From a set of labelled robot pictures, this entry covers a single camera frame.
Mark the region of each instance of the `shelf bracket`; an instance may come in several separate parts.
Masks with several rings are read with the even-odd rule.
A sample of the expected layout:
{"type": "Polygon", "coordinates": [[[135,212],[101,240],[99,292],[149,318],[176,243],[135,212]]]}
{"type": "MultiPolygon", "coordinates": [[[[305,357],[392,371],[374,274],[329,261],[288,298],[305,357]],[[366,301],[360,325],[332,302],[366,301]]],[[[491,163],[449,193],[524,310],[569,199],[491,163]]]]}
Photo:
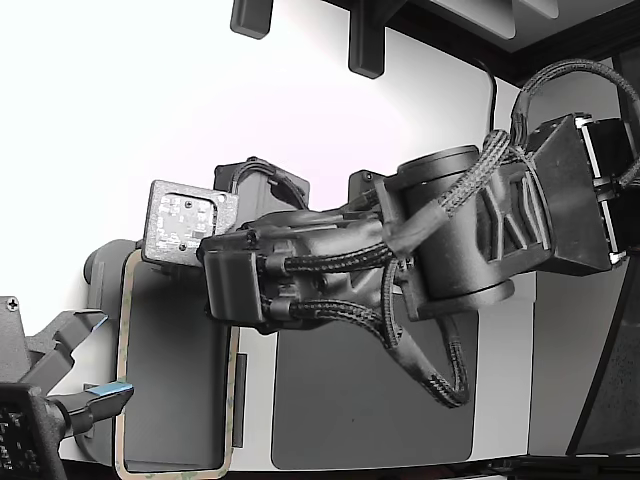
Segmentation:
{"type": "Polygon", "coordinates": [[[385,27],[407,0],[354,0],[349,27],[349,70],[368,78],[384,73],[385,27]]]}
{"type": "Polygon", "coordinates": [[[271,29],[273,0],[234,0],[231,30],[260,40],[271,29]]]}

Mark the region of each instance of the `screw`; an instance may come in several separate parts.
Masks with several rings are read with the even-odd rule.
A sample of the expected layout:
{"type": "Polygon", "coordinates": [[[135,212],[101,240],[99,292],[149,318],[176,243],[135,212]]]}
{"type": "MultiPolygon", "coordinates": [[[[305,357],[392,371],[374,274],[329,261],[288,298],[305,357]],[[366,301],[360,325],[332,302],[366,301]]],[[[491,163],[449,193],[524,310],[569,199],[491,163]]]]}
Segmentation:
{"type": "Polygon", "coordinates": [[[17,312],[18,308],[20,308],[20,304],[16,297],[11,297],[7,300],[7,310],[10,312],[17,312]]]}
{"type": "Polygon", "coordinates": [[[247,245],[250,247],[255,247],[258,244],[258,235],[254,230],[249,230],[247,232],[247,245]]]}

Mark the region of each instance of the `black frame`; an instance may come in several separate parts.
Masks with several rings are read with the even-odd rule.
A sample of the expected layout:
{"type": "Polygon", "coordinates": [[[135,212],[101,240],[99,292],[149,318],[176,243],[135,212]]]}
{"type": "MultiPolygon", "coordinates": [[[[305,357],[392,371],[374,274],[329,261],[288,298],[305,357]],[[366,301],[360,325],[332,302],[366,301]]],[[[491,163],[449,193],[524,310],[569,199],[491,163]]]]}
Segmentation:
{"type": "MultiPolygon", "coordinates": [[[[392,28],[498,78],[522,86],[541,68],[568,58],[603,60],[640,45],[640,2],[631,2],[516,52],[508,52],[408,0],[323,0],[351,14],[349,69],[384,73],[384,30],[392,28]]],[[[269,33],[273,0],[234,0],[231,29],[255,39],[269,33]]]]}

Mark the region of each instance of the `cable bundle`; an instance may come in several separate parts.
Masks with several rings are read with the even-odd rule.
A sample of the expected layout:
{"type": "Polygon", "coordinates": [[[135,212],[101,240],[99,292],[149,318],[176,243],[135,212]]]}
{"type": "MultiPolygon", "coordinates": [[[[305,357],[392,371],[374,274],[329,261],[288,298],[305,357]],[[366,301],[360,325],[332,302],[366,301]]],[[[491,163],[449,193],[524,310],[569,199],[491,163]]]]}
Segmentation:
{"type": "MultiPolygon", "coordinates": [[[[622,75],[602,63],[591,60],[563,60],[543,68],[522,87],[511,112],[511,141],[514,146],[524,147],[526,144],[527,117],[533,96],[540,91],[545,83],[572,72],[593,73],[609,80],[630,98],[635,115],[640,120],[640,95],[622,75]]],[[[639,173],[640,157],[618,178],[618,183],[621,187],[627,188],[631,186],[630,184],[638,177],[639,173]]]]}

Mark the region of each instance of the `metal bracket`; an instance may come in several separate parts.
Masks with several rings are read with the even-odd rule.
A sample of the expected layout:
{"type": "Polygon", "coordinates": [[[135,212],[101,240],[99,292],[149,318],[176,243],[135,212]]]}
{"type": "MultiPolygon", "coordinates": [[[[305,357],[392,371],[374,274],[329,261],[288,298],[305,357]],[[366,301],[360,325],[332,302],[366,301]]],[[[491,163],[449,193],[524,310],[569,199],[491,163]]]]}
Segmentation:
{"type": "Polygon", "coordinates": [[[231,30],[260,40],[271,29],[273,0],[234,0],[231,30]]]}
{"type": "Polygon", "coordinates": [[[0,297],[0,382],[29,383],[46,395],[71,371],[73,350],[107,318],[99,310],[62,312],[25,338],[17,299],[0,297]]]}
{"type": "MultiPolygon", "coordinates": [[[[350,7],[349,70],[367,78],[384,73],[385,27],[407,0],[354,0],[350,7]]],[[[273,0],[234,0],[231,30],[264,38],[271,29],[273,0]]]]}
{"type": "Polygon", "coordinates": [[[349,27],[349,70],[367,78],[384,73],[385,27],[407,0],[355,0],[349,27]]]}

